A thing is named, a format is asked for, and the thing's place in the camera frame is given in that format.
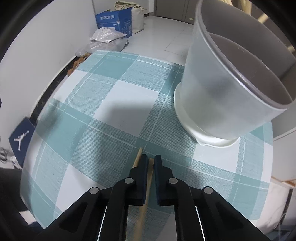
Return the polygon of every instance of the cabinet door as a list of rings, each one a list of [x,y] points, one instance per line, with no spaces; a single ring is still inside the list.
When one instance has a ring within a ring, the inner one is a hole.
[[[156,16],[184,21],[188,0],[157,0]]]
[[[195,8],[197,5],[198,0],[189,0],[186,16],[185,16],[185,22],[186,23],[192,23],[194,24],[195,19]]]

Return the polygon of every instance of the tiled floor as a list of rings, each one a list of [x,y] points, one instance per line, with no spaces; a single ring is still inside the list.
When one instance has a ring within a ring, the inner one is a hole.
[[[140,54],[185,65],[193,25],[159,18],[144,18],[144,30],[129,37],[123,52]]]

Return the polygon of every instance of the tablecloth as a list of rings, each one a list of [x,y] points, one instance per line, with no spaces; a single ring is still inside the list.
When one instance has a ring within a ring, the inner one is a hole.
[[[259,219],[271,177],[272,125],[228,148],[200,146],[179,123],[173,93],[184,67],[129,53],[97,51],[45,107],[26,154],[20,194],[47,227],[92,186],[128,176],[140,147],[161,154],[175,177],[213,187],[249,220]],[[131,239],[137,207],[129,208]],[[176,238],[173,207],[156,203],[152,182],[142,240]]]

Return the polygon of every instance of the blue box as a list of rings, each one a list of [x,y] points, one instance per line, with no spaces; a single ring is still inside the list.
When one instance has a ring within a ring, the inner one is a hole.
[[[115,27],[115,30],[126,34],[130,37],[132,32],[131,27],[131,7],[113,12],[102,12],[96,15],[98,28]]]

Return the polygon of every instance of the plastic bag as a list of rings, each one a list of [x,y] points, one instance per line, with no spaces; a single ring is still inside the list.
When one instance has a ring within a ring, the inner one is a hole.
[[[97,50],[109,50],[109,51],[120,52],[126,45],[127,41],[128,41],[127,38],[116,39],[111,41],[110,43],[92,41],[87,45],[87,48],[89,53],[93,53]]]
[[[136,7],[131,9],[131,26],[133,28],[133,34],[144,29],[144,13],[142,8]]]
[[[119,39],[126,36],[121,32],[115,30],[115,28],[102,27],[95,31],[90,40],[110,43],[112,40]]]

